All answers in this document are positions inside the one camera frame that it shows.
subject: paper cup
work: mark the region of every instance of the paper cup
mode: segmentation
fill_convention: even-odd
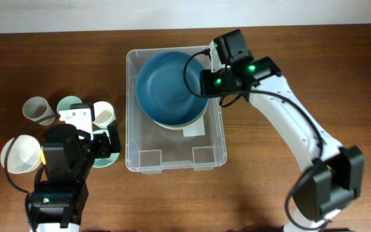
[[[48,102],[42,97],[32,97],[28,99],[23,106],[23,115],[32,121],[38,121],[43,117],[53,115],[54,111]],[[49,126],[55,121],[55,118],[40,122],[40,125]]]
[[[82,103],[81,99],[79,99],[76,96],[68,96],[61,101],[58,102],[57,105],[57,113],[59,113],[60,110],[70,110],[72,104]]]
[[[94,103],[94,116],[94,125],[106,130],[107,126],[115,120],[114,108],[108,102],[96,102]]]
[[[1,165],[4,167],[6,151],[14,138],[10,139],[1,151]],[[21,135],[11,148],[8,157],[8,171],[14,174],[28,173],[41,164],[41,147],[38,140],[29,135]]]
[[[99,134],[99,133],[103,133],[103,132],[107,133],[107,136],[109,138],[108,130],[97,130],[97,131],[94,131],[93,133],[94,134]],[[112,165],[113,163],[115,163],[115,161],[118,159],[119,155],[120,155],[120,153],[111,153],[109,158],[95,159],[93,167],[94,168],[108,167],[108,166]]]

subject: wooden table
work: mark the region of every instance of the wooden table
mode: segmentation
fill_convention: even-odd
[[[111,102],[125,141],[126,54],[135,48],[208,44],[228,29],[64,32],[0,35],[0,151],[30,121],[30,97],[54,108],[67,95]],[[371,231],[371,24],[243,28],[256,57],[271,56],[314,118],[345,146],[366,155],[362,196],[331,227]],[[81,231],[235,231],[281,226],[284,198],[300,174],[267,119],[239,101],[223,110],[228,161],[212,171],[158,175],[128,171],[122,152],[109,168],[92,169]],[[46,127],[29,134],[41,142]],[[32,190],[35,172],[12,175]],[[0,231],[28,231],[24,194],[0,164]]]

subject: white wall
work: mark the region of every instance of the white wall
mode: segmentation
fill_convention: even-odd
[[[371,23],[371,0],[0,0],[0,33]]]

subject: blue bowl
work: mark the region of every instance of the blue bowl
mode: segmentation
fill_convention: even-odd
[[[138,75],[138,103],[148,117],[164,127],[188,126],[207,108],[208,99],[193,96],[184,83],[183,70],[189,58],[184,52],[164,52],[147,61]],[[196,59],[187,66],[185,76],[195,93],[200,93],[200,71],[203,69]]]

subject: green led light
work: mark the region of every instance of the green led light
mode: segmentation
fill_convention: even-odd
[[[250,65],[250,66],[249,66],[249,71],[250,71],[250,72],[255,71],[255,69],[256,69],[256,67],[255,67],[254,65]]]

